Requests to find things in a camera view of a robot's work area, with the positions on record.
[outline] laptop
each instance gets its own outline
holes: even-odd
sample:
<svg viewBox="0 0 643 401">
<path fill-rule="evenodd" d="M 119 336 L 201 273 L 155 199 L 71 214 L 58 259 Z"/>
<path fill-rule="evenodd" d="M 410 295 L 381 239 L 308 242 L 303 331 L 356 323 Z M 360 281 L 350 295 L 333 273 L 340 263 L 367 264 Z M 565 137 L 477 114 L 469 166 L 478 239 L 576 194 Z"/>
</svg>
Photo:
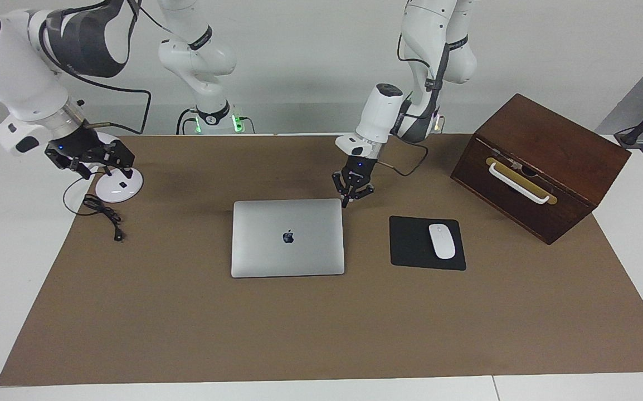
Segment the laptop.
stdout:
<svg viewBox="0 0 643 401">
<path fill-rule="evenodd" d="M 341 200 L 235 202 L 232 277 L 339 274 L 344 274 Z"/>
</svg>

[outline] white table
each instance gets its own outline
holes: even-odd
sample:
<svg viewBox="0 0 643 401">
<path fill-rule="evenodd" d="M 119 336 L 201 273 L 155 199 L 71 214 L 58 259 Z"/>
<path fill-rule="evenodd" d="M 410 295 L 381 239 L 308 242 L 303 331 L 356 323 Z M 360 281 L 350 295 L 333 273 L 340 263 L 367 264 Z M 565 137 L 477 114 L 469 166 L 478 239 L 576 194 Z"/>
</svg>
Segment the white table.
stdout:
<svg viewBox="0 0 643 401">
<path fill-rule="evenodd" d="M 594 215 L 643 297 L 643 155 L 632 153 Z M 74 220 L 61 195 L 75 178 L 41 154 L 14 158 L 0 148 L 0 371 Z M 86 187 L 70 191 L 70 204 Z M 7 399 L 617 401 L 643 399 L 643 373 L 0 388 Z"/>
</svg>

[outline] wooden box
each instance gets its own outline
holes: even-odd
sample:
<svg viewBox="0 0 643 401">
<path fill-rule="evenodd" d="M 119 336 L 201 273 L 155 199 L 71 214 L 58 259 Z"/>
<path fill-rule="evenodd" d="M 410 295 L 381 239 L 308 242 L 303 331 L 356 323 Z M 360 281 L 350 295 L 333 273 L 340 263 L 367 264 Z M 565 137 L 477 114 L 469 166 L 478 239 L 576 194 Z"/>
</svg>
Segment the wooden box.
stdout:
<svg viewBox="0 0 643 401">
<path fill-rule="evenodd" d="M 551 244 L 599 205 L 629 155 L 517 94 L 472 136 L 451 177 Z"/>
</svg>

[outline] white mouse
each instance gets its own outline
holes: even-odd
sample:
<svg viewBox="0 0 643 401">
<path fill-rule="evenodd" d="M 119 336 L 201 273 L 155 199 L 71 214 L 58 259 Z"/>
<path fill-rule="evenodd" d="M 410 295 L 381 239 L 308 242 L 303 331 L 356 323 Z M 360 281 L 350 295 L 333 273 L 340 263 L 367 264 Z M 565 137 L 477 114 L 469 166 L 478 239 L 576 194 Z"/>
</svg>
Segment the white mouse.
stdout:
<svg viewBox="0 0 643 401">
<path fill-rule="evenodd" d="M 433 249 L 440 259 L 452 259 L 455 256 L 455 243 L 453 234 L 445 224 L 431 224 L 428 226 L 433 241 Z"/>
</svg>

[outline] brown tabletop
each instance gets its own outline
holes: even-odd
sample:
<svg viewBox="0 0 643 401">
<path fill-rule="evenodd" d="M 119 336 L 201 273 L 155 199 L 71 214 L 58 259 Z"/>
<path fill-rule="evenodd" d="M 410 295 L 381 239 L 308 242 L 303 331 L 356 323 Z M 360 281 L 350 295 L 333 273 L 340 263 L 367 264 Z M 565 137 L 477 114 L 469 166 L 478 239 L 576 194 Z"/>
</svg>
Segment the brown tabletop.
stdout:
<svg viewBox="0 0 643 401">
<path fill-rule="evenodd" d="M 333 137 L 126 137 L 143 190 L 77 217 L 0 385 L 643 371 L 643 302 L 594 218 L 546 246 L 449 178 L 467 135 L 424 144 L 344 211 L 347 272 L 232 279 L 232 205 L 334 198 Z M 393 140 L 402 170 L 422 151 Z M 466 271 L 390 263 L 388 218 L 460 222 Z"/>
</svg>

